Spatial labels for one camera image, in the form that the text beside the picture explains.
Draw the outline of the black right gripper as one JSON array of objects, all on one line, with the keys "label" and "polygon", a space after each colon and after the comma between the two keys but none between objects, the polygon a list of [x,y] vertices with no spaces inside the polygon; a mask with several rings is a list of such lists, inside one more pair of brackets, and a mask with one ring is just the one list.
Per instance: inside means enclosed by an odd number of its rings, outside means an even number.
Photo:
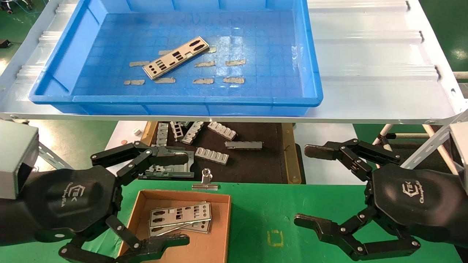
[{"label": "black right gripper", "polygon": [[[397,166],[394,152],[358,139],[305,145],[309,158],[340,161],[361,181],[369,181],[370,207],[338,224],[332,220],[298,213],[294,224],[314,230],[318,240],[339,247],[353,261],[410,256],[421,245],[413,236],[432,243],[455,244],[451,226],[451,194],[455,175],[430,169]],[[372,170],[372,163],[382,166]],[[375,221],[396,240],[362,243],[353,235]]]}]

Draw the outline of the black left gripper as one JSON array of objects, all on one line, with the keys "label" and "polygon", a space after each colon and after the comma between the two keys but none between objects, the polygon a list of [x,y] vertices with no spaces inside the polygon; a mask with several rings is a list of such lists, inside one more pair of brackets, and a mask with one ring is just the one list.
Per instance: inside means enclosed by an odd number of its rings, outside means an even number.
[{"label": "black left gripper", "polygon": [[[127,186],[153,165],[187,163],[184,153],[150,147],[141,141],[91,156],[94,167],[32,173],[15,200],[15,243],[54,243],[72,239],[60,256],[72,263],[141,263],[159,260],[169,247],[189,244],[187,235],[153,236],[139,240],[115,216],[120,210],[122,186]],[[106,168],[128,162],[116,176]],[[111,258],[83,250],[110,228],[128,250]]]}]

